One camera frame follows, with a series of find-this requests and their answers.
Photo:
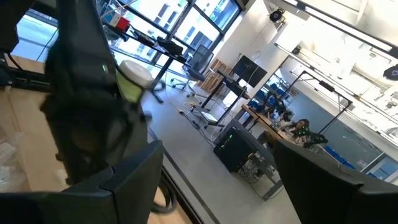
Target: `floor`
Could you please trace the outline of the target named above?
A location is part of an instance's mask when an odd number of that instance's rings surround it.
[[[198,89],[198,92],[207,95],[201,89]],[[220,223],[300,223],[285,190],[275,198],[264,202],[239,175],[230,174],[226,170],[214,155],[212,147],[173,106],[174,104],[184,110],[191,119],[199,121],[199,117],[183,107],[184,102],[197,103],[197,100],[188,99],[186,94],[182,90],[168,86],[167,94],[166,92],[160,94],[165,100],[164,104],[158,104],[154,97],[148,94],[143,98],[142,105],[145,111],[152,113],[151,129],[159,139],[163,140],[172,159],[217,220]],[[215,103],[211,110],[216,118],[223,113],[221,99],[218,102],[220,105]],[[258,135],[260,130],[261,127],[255,126],[252,130],[253,135]],[[218,129],[209,127],[205,130],[208,138],[211,138],[212,133],[215,139]],[[255,189],[262,191],[269,187],[266,180],[261,180],[254,186]]]

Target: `office chair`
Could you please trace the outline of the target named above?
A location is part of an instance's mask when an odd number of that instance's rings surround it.
[[[207,49],[205,46],[200,45],[195,53],[193,53],[192,58],[187,60],[189,66],[184,65],[182,68],[184,73],[188,77],[188,81],[184,83],[176,83],[172,85],[175,88],[177,85],[182,85],[182,89],[186,86],[189,88],[190,92],[188,92],[187,97],[194,96],[199,101],[199,105],[201,105],[201,101],[198,99],[198,95],[195,90],[189,85],[189,81],[205,81],[206,77],[203,75],[206,68],[209,66],[210,61],[212,60],[214,54],[212,51]]]

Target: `large window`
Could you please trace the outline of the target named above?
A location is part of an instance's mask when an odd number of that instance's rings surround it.
[[[116,0],[111,4],[119,6]],[[199,45],[213,50],[239,13],[233,0],[138,0],[123,15],[135,29],[154,38],[173,40],[183,47],[183,56],[189,58]],[[167,61],[166,56],[135,40],[115,40],[111,46],[153,65],[162,66]],[[182,73],[182,64],[173,62],[169,69]]]

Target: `chair backrest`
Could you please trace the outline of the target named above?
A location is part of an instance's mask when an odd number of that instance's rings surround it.
[[[214,54],[211,50],[203,45],[199,45],[195,53],[193,53],[192,58],[188,61],[188,64],[191,65],[191,69],[203,73],[207,66],[209,66],[213,56]]]

